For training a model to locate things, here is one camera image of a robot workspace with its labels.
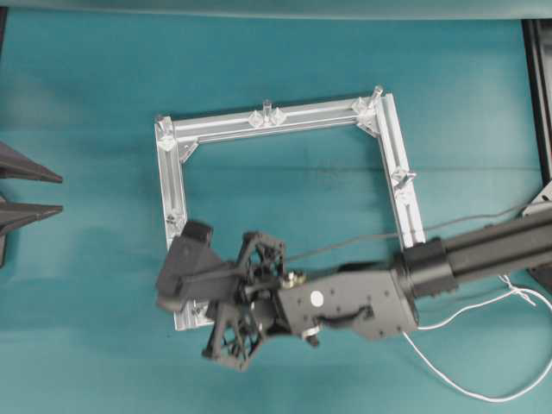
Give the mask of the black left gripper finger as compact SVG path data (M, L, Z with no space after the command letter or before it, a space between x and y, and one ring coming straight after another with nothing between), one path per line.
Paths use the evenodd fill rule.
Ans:
M32 161L12 147L1 143L1 179L25 179L61 184L63 178Z
M1 235L7 235L14 229L44 220L63 211L61 205L45 204L2 204Z

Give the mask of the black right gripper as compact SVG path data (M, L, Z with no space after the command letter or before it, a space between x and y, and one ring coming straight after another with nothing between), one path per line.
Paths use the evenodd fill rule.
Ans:
M284 273L283 241L261 232L243 235L230 293L209 303L214 326L202 351L205 359L244 372L264 342L286 333L276 298Z

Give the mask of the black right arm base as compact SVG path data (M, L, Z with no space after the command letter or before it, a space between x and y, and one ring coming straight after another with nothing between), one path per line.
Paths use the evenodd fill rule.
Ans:
M552 182L549 181L533 198L530 204L522 210L522 216L529 216L551 209Z

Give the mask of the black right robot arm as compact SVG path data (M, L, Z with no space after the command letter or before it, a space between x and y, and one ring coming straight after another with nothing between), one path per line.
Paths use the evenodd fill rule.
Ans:
M351 329L369 340L419 329L415 302L461 284L551 262L551 213L523 216L407 248L391 263L349 263L320 273L287 272L261 235L227 271L229 292L210 301L214 327L206 359L239 371L274 336L318 344L324 327Z

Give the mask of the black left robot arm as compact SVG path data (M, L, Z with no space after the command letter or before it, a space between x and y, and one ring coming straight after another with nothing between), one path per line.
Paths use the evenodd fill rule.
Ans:
M55 184L63 182L60 175L3 142L1 143L1 179L24 179ZM61 205L14 203L1 195L1 267L5 263L10 232L55 216L62 210Z

